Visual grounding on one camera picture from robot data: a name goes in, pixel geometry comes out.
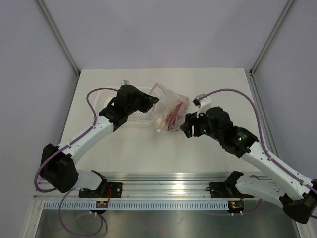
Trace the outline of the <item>red toy lobster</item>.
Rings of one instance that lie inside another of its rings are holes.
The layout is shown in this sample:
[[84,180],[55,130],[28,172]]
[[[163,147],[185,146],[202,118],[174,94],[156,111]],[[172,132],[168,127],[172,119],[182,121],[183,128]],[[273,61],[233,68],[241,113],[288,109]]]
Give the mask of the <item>red toy lobster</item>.
[[179,102],[174,109],[168,114],[166,119],[167,131],[172,131],[178,119],[178,113],[183,106],[183,102]]

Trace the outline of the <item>clear zip top bag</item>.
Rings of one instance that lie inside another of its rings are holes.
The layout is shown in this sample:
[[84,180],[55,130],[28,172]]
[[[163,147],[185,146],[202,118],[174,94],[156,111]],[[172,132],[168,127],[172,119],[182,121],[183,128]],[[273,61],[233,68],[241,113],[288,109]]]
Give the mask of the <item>clear zip top bag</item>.
[[149,94],[159,98],[151,110],[151,118],[158,133],[175,132],[185,122],[190,106],[189,98],[155,83]]

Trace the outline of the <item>white plastic basket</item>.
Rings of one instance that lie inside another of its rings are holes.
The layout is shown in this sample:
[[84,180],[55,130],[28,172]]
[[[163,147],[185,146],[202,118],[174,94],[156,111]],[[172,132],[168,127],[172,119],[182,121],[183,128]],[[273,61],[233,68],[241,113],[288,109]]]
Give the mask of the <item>white plastic basket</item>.
[[[101,117],[99,116],[99,112],[104,109],[108,103],[114,98],[117,94],[117,91],[120,87],[116,88],[98,88],[96,91],[98,92],[96,98],[94,100],[94,111],[96,114],[96,118],[94,119],[94,125],[100,123]],[[152,124],[150,110],[146,113],[136,111],[128,117],[128,121],[124,124],[129,127],[148,127]]]

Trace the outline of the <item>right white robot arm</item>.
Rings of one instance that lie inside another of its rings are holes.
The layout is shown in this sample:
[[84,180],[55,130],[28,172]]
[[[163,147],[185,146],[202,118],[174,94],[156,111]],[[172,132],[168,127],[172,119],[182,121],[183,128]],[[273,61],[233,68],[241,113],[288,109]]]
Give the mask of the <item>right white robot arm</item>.
[[274,182],[233,171],[223,183],[226,194],[260,198],[280,207],[294,221],[308,222],[317,206],[317,181],[300,175],[278,157],[270,155],[254,134],[235,126],[221,107],[212,107],[205,113],[188,113],[181,130],[188,138],[205,135],[216,140],[227,153],[252,164]]

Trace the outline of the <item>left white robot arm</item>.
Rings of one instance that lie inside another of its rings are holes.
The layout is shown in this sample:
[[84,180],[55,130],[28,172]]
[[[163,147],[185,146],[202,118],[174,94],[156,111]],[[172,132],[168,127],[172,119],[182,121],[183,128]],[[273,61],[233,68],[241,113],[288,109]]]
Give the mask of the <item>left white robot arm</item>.
[[92,111],[90,126],[65,143],[58,146],[48,144],[43,149],[41,164],[34,177],[36,191],[69,193],[78,188],[88,191],[93,197],[108,194],[105,176],[94,170],[78,170],[76,164],[101,139],[127,123],[131,114],[137,111],[147,113],[158,101],[158,97],[132,85],[122,85],[106,107],[99,113]]

